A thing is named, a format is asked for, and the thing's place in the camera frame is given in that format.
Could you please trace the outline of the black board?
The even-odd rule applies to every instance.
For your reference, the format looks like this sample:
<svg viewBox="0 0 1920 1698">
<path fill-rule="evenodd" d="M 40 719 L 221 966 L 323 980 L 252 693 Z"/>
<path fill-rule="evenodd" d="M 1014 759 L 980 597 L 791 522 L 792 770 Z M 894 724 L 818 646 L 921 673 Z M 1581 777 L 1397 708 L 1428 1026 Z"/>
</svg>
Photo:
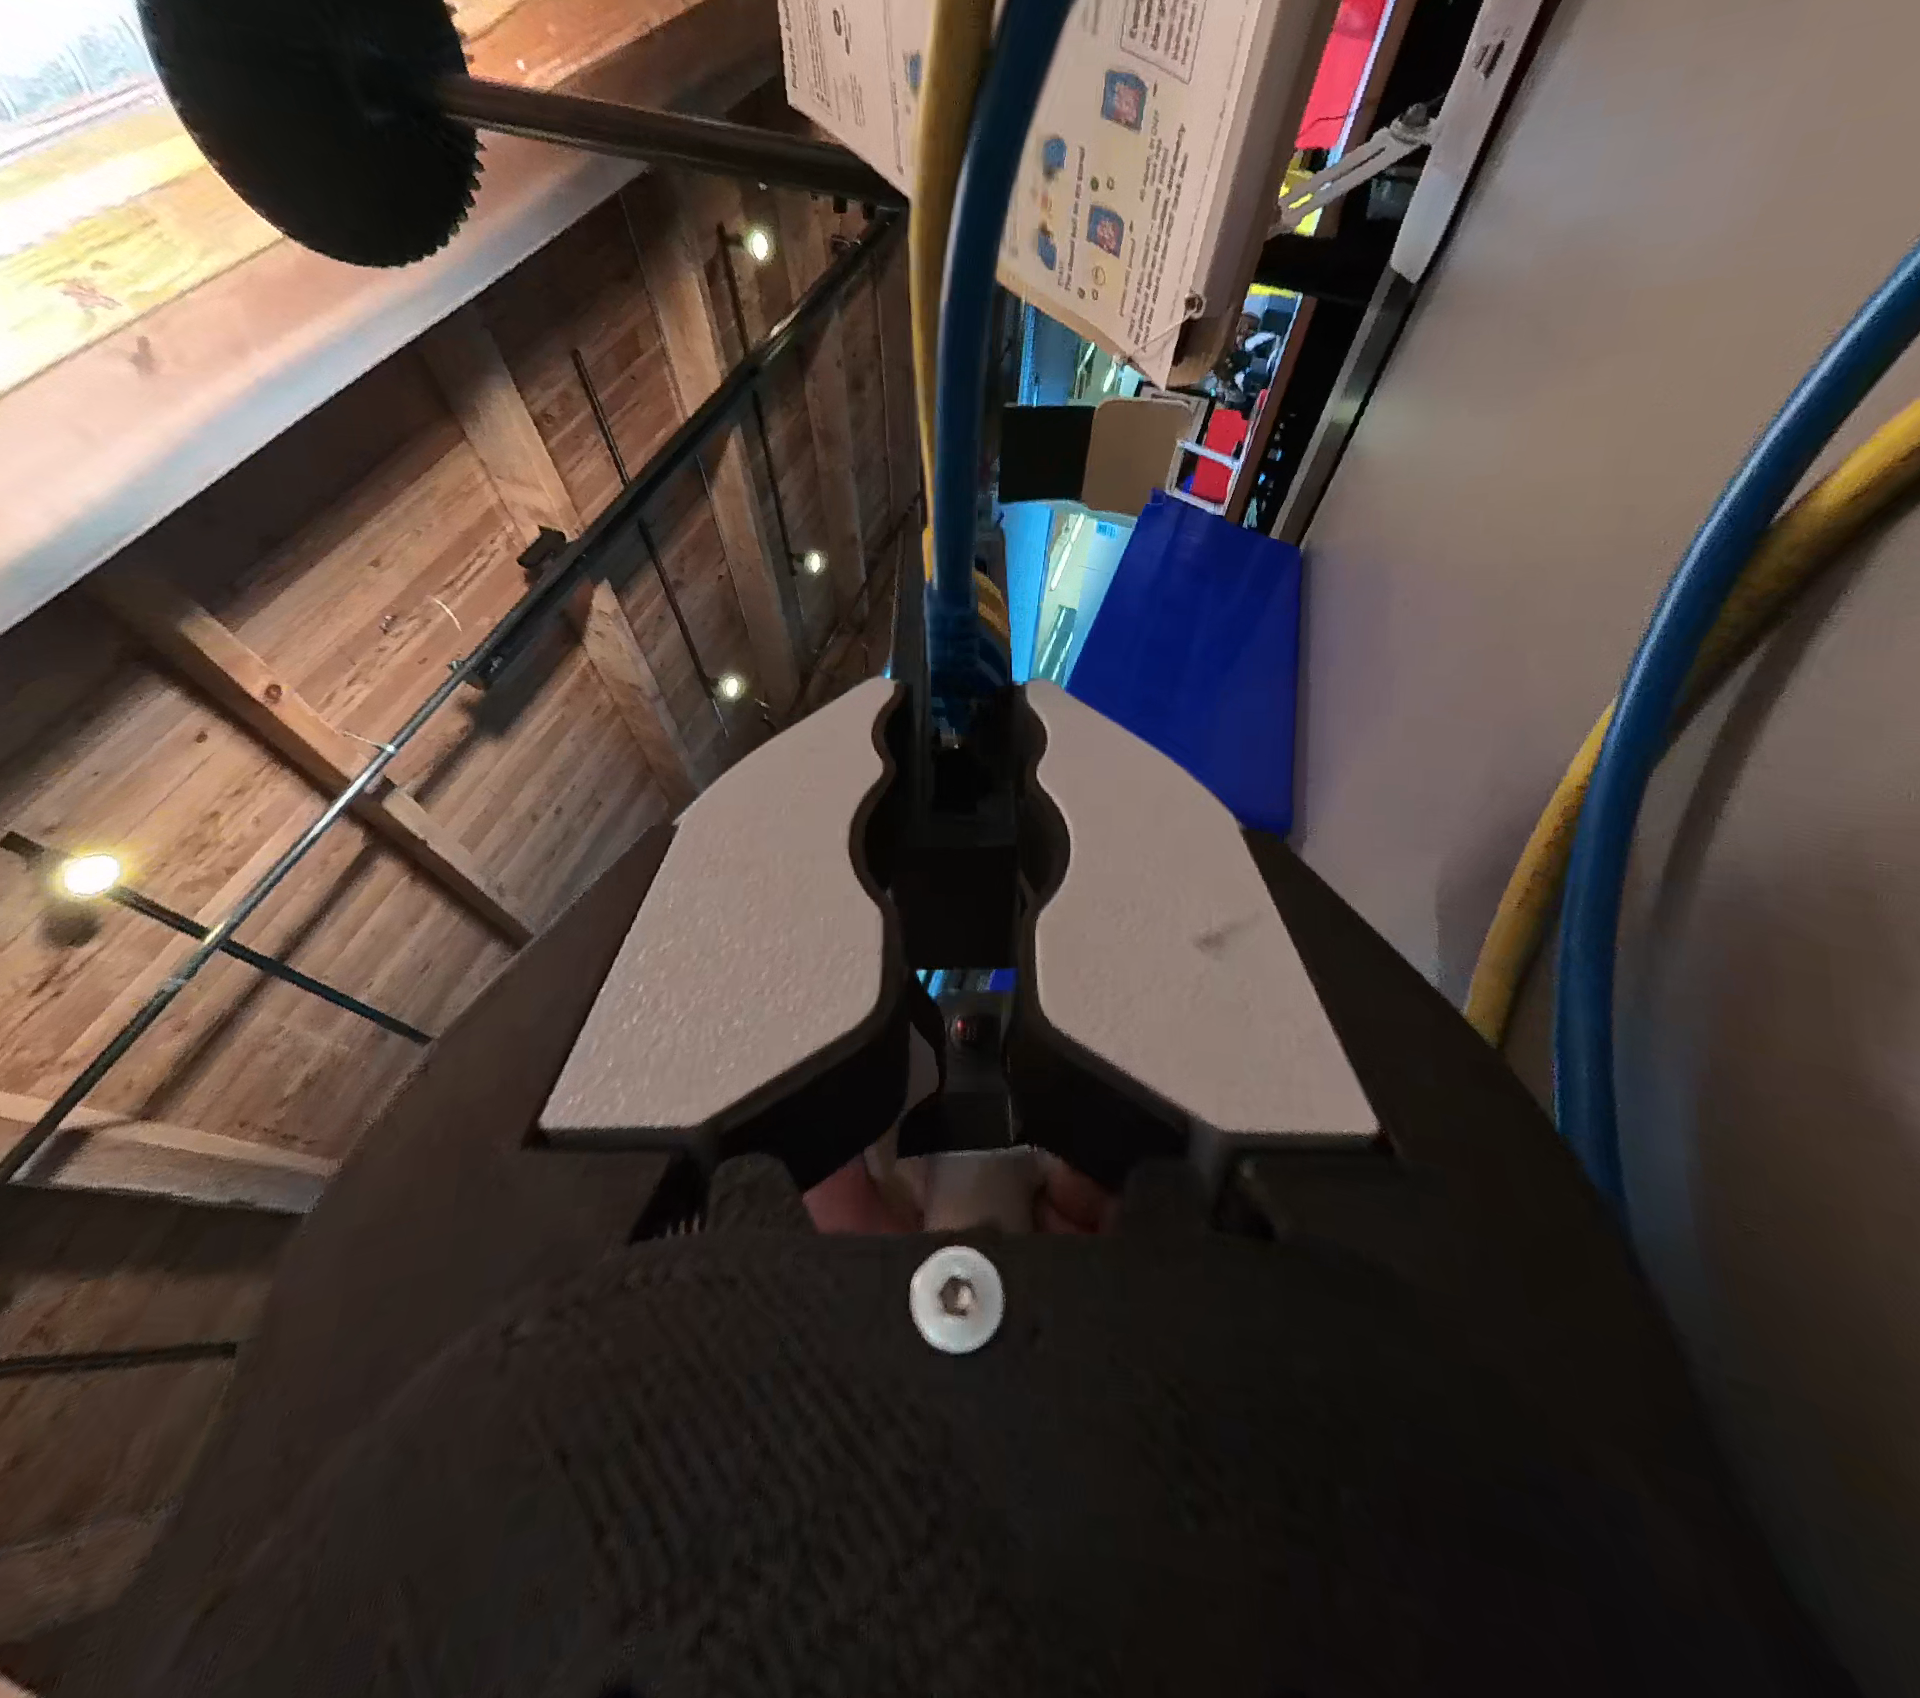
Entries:
<svg viewBox="0 0 1920 1698">
<path fill-rule="evenodd" d="M 996 499 L 1013 504 L 1081 502 L 1093 457 L 1097 407 L 1004 404 L 996 445 Z"/>
</svg>

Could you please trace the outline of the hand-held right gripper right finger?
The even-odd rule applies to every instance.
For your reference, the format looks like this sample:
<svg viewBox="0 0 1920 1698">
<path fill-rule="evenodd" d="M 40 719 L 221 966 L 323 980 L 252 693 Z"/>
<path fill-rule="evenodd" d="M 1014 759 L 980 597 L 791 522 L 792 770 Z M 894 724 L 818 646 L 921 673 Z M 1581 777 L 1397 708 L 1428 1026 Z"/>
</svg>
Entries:
<svg viewBox="0 0 1920 1698">
<path fill-rule="evenodd" d="M 1053 683 L 1034 796 L 1064 866 L 1030 918 L 1023 1002 L 1069 1087 L 1183 1152 L 1368 1149 L 1380 1114 L 1230 809 Z"/>
</svg>

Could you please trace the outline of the black pole with round disc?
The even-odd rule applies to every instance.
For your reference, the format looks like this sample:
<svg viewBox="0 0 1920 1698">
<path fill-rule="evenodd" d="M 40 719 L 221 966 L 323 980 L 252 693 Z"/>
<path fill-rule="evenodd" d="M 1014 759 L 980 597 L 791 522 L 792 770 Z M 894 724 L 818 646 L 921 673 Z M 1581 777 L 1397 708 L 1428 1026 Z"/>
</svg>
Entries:
<svg viewBox="0 0 1920 1698">
<path fill-rule="evenodd" d="M 474 79 L 444 0 L 135 0 L 206 165 L 294 244 L 405 269 L 469 221 L 483 135 L 907 209 L 850 150 L 763 126 Z"/>
</svg>

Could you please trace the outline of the white rack with red box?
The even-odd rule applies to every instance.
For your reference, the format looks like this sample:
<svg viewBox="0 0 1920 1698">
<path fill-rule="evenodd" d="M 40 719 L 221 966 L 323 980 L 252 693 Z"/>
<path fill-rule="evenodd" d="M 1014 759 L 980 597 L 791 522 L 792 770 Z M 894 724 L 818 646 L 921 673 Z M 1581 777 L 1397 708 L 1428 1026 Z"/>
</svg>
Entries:
<svg viewBox="0 0 1920 1698">
<path fill-rule="evenodd" d="M 1167 494 L 1208 517 L 1225 517 L 1251 434 L 1251 417 L 1234 407 L 1210 404 L 1174 442 Z"/>
</svg>

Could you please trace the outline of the printed instruction board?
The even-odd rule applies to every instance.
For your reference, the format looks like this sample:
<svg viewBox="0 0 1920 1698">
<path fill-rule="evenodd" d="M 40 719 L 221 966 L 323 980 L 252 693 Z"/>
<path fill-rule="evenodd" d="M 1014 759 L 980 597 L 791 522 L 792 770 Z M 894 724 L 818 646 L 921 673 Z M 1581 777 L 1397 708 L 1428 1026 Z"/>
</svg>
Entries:
<svg viewBox="0 0 1920 1698">
<path fill-rule="evenodd" d="M 914 193 L 935 0 L 778 0 L 788 105 Z M 1196 384 L 1268 234 L 1340 0 L 1075 0 L 998 283 L 1162 389 Z"/>
</svg>

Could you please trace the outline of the black network switch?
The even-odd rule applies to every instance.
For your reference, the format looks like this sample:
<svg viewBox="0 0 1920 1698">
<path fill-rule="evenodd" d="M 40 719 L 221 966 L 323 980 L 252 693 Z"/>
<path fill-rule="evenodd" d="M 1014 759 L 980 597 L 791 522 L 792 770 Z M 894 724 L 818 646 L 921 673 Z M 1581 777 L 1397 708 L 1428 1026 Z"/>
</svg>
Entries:
<svg viewBox="0 0 1920 1698">
<path fill-rule="evenodd" d="M 888 678 L 898 696 L 880 729 L 894 781 L 883 804 L 883 891 L 908 966 L 1010 971 L 1023 916 L 1023 703 L 988 693 L 948 743 L 928 690 L 924 580 L 898 582 Z"/>
</svg>

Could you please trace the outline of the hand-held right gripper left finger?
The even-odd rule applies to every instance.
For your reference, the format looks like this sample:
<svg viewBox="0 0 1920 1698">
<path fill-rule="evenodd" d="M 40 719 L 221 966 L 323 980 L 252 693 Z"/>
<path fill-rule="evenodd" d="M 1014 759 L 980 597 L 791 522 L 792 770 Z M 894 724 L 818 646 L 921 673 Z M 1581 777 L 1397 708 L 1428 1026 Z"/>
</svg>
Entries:
<svg viewBox="0 0 1920 1698">
<path fill-rule="evenodd" d="M 868 847 L 898 703 L 865 681 L 685 810 L 541 1111 L 547 1143 L 863 1152 L 901 1119 L 908 974 Z"/>
</svg>

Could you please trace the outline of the cardboard sheet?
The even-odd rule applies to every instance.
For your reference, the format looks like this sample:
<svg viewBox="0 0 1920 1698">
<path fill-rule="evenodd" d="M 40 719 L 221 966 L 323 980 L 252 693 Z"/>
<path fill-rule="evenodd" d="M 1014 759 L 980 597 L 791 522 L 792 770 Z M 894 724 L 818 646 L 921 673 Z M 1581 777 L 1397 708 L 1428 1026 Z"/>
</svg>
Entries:
<svg viewBox="0 0 1920 1698">
<path fill-rule="evenodd" d="M 1165 487 L 1200 410 L 1180 395 L 1116 397 L 1094 407 L 1079 502 L 1098 514 L 1136 518 Z"/>
</svg>

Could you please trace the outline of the red equipment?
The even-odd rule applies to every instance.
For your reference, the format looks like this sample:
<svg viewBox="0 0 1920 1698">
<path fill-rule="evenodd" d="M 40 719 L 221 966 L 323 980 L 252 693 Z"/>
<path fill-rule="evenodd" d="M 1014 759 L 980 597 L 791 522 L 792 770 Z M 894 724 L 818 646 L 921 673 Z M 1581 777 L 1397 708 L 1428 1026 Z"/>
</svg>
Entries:
<svg viewBox="0 0 1920 1698">
<path fill-rule="evenodd" d="M 1349 131 L 1376 55 L 1390 0 L 1340 0 L 1321 55 L 1297 150 L 1332 153 Z"/>
</svg>

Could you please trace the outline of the person's left hand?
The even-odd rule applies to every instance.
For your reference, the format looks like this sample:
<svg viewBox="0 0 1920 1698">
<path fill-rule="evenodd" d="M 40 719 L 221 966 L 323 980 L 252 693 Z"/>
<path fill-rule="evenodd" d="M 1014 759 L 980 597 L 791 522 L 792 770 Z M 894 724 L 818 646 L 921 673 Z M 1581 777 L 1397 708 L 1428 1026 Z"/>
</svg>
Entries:
<svg viewBox="0 0 1920 1698">
<path fill-rule="evenodd" d="M 883 1158 L 877 1149 L 804 1193 L 816 1230 L 846 1237 L 1001 1232 L 1101 1238 L 1120 1201 L 1051 1152 L 948 1152 Z"/>
</svg>

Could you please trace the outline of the blue plastic bin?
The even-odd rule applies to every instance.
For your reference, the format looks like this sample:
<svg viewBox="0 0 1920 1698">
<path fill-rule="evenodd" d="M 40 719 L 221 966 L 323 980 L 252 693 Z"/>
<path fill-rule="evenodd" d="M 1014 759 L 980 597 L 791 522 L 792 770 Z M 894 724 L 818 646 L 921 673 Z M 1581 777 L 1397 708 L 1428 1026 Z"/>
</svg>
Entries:
<svg viewBox="0 0 1920 1698">
<path fill-rule="evenodd" d="M 1294 823 L 1303 551 L 1155 491 L 1067 693 L 1172 759 L 1246 828 Z"/>
</svg>

